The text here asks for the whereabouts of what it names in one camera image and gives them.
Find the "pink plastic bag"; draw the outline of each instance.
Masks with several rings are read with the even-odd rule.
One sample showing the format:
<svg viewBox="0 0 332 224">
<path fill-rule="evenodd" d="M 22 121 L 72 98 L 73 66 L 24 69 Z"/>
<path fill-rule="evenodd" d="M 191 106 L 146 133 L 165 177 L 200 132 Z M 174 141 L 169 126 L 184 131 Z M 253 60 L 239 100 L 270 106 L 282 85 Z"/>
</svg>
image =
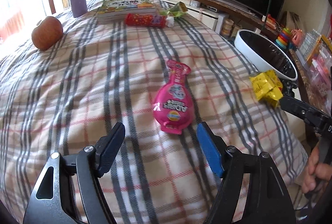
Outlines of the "pink plastic bag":
<svg viewBox="0 0 332 224">
<path fill-rule="evenodd" d="M 169 60 L 171 70 L 169 82 L 159 89 L 153 105 L 153 116 L 161 124 L 161 130 L 181 134 L 192 122 L 193 100 L 185 88 L 185 75 L 190 68 L 180 62 Z"/>
</svg>

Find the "yellow label on package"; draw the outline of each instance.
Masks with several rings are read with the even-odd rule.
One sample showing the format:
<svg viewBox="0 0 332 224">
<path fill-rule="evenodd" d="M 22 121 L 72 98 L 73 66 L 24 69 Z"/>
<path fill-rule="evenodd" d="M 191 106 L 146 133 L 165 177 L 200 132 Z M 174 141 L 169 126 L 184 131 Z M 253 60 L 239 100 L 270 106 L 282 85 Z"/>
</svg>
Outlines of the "yellow label on package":
<svg viewBox="0 0 332 224">
<path fill-rule="evenodd" d="M 264 99 L 273 107 L 276 107 L 278 101 L 283 97 L 281 93 L 283 84 L 276 76 L 274 70 L 253 75 L 254 77 L 249 77 L 249 79 L 254 88 L 257 100 Z"/>
</svg>

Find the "book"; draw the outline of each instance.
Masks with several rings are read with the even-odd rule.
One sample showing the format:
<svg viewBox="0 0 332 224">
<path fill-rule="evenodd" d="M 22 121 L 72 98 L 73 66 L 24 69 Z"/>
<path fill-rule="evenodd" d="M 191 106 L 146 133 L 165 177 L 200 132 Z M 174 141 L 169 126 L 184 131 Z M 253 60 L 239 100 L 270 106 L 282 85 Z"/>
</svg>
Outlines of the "book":
<svg viewBox="0 0 332 224">
<path fill-rule="evenodd" d="M 156 6 L 149 0 L 105 0 L 97 11 L 98 21 L 124 19 L 129 13 L 155 13 Z"/>
</svg>

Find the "human hand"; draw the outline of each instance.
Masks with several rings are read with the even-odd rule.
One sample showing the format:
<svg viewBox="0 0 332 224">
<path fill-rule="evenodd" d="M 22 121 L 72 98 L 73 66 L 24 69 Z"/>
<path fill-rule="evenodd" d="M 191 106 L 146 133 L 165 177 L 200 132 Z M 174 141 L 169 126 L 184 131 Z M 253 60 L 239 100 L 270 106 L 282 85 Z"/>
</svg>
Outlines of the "human hand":
<svg viewBox="0 0 332 224">
<path fill-rule="evenodd" d="M 315 176 L 329 181 L 332 177 L 332 167 L 328 164 L 318 163 L 319 161 L 319 149 L 318 144 L 313 149 L 305 168 L 305 176 L 302 184 L 303 193 L 307 193 L 316 188 Z"/>
</svg>

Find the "apple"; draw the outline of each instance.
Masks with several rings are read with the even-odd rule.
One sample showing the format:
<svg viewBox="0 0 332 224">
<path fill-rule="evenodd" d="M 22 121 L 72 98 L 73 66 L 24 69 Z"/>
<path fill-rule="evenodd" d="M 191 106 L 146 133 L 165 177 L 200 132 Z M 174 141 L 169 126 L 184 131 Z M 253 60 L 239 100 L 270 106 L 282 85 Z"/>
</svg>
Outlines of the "apple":
<svg viewBox="0 0 332 224">
<path fill-rule="evenodd" d="M 31 40 L 39 50 L 47 50 L 63 35 L 61 22 L 54 16 L 46 18 L 37 24 L 37 27 L 31 33 Z"/>
</svg>

